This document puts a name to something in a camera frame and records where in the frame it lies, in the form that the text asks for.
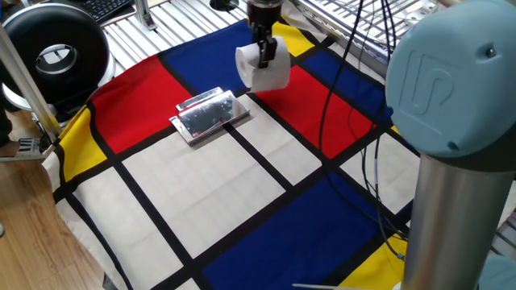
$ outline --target wooden floor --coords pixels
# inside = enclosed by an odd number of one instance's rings
[[[30,115],[9,115],[12,139],[38,134]],[[41,161],[0,163],[1,290],[102,289],[103,271],[61,221]]]

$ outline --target yellow square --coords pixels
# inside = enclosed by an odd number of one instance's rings
[[[400,254],[406,254],[406,242],[389,238],[389,243]],[[392,290],[403,279],[405,263],[398,259],[384,243],[369,256],[340,287]]]
[[[273,25],[273,36],[281,36],[293,56],[299,56],[314,46],[297,28],[279,22]]]
[[[107,159],[91,135],[90,122],[91,113],[83,108],[60,136],[59,144],[64,152],[64,181],[70,181]]]

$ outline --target robot logo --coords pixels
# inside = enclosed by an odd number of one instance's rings
[[[453,91],[453,76],[459,69],[446,61],[412,51],[406,67],[400,106],[406,112],[423,115],[441,106]]]

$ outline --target white square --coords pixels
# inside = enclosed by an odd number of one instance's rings
[[[367,146],[366,175],[374,185],[374,151],[376,141]],[[340,166],[365,188],[360,152]],[[378,148],[378,187],[383,204],[397,213],[409,203],[416,192],[419,158],[388,134],[380,138]]]
[[[303,180],[321,162],[247,95],[239,101],[251,111],[252,120],[239,126],[240,134],[291,184]]]
[[[199,287],[195,284],[195,282],[190,279],[186,282],[184,282],[179,288],[176,290],[200,290]]]
[[[174,133],[123,163],[193,257],[284,192],[226,132],[195,147]]]
[[[113,168],[82,183],[74,196],[110,245],[133,288],[152,288],[182,267]]]

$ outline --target black round device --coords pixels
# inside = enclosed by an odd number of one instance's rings
[[[62,3],[31,6],[4,22],[23,63],[49,104],[96,89],[109,60],[100,26],[83,10]],[[21,96],[0,65],[0,80]]]

